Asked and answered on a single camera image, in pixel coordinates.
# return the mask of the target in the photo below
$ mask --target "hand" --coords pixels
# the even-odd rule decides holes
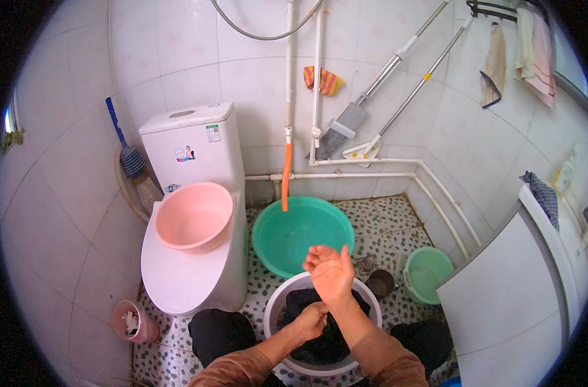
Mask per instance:
[[[326,314],[328,312],[329,308],[324,302],[314,302],[303,309],[303,312],[296,317],[296,320],[288,325],[299,339],[298,347],[309,340],[320,337],[327,324]]]
[[[303,263],[322,301],[331,307],[352,298],[354,266],[345,244],[338,254],[329,246],[312,246]]]

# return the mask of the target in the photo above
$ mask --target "toilet lid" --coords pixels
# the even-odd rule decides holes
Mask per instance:
[[[162,244],[154,230],[154,214],[161,202],[155,202],[143,237],[141,275],[152,302],[167,314],[187,314],[199,307],[217,285],[230,253],[231,232],[239,227],[240,193],[233,193],[234,213],[226,228],[226,237],[216,249],[189,255]]]

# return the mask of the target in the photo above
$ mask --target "brown sleeve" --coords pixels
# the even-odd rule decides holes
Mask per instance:
[[[427,387],[425,368],[415,354],[380,329],[368,333],[352,348],[372,386]]]
[[[259,351],[249,348],[231,352],[215,359],[206,369],[191,379],[191,386],[258,386],[272,368]]]

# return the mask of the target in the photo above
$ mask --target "flat mop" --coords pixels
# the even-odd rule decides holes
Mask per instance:
[[[421,82],[419,82],[418,85],[416,85],[416,87],[414,88],[412,93],[410,93],[408,98],[406,98],[406,101],[404,101],[404,103],[401,106],[399,106],[399,109],[397,110],[397,112],[395,112],[395,114],[393,114],[393,117],[391,117],[391,119],[384,125],[382,130],[380,130],[380,132],[373,138],[373,140],[371,140],[371,142],[369,142],[369,143],[358,145],[354,148],[350,148],[350,149],[347,149],[346,151],[344,151],[342,156],[345,159],[369,159],[369,158],[373,159],[376,157],[376,155],[382,145],[382,142],[380,141],[380,139],[382,138],[383,134],[386,133],[386,131],[391,127],[392,123],[395,122],[395,120],[397,120],[397,118],[404,111],[404,109],[406,109],[406,106],[408,106],[408,104],[412,101],[412,99],[418,93],[418,91],[421,90],[421,88],[423,87],[425,82],[429,81],[429,78],[431,78],[431,74],[434,73],[434,70],[436,70],[438,65],[440,65],[440,63],[443,61],[443,59],[449,54],[449,51],[455,45],[455,43],[457,42],[459,37],[462,36],[464,31],[466,31],[466,29],[470,25],[471,21],[472,21],[472,18],[469,18],[468,20],[466,20],[464,25],[462,27],[460,27],[460,29],[457,31],[455,36],[453,36],[453,39],[451,39],[451,42],[449,43],[449,45],[445,48],[443,53],[440,54],[440,57],[436,60],[434,65],[431,66],[431,68],[429,69],[427,74],[425,74],[423,76],[423,78],[421,79]],[[365,168],[367,168],[369,166],[368,163],[367,164],[359,164],[359,165],[364,166]]]
[[[367,119],[367,112],[363,110],[363,106],[402,62],[404,55],[414,46],[419,36],[450,2],[451,0],[444,0],[412,38],[393,54],[391,60],[380,70],[380,73],[367,86],[367,89],[361,93],[357,101],[350,102],[335,120],[331,120],[329,129],[324,131],[324,134],[320,137],[319,147],[316,149],[315,154],[317,160],[328,160],[344,144],[346,139],[354,138],[355,131]]]

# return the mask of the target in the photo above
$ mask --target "toilet tank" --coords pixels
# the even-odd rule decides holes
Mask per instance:
[[[157,114],[139,134],[163,192],[214,182],[244,194],[243,160],[231,102]]]

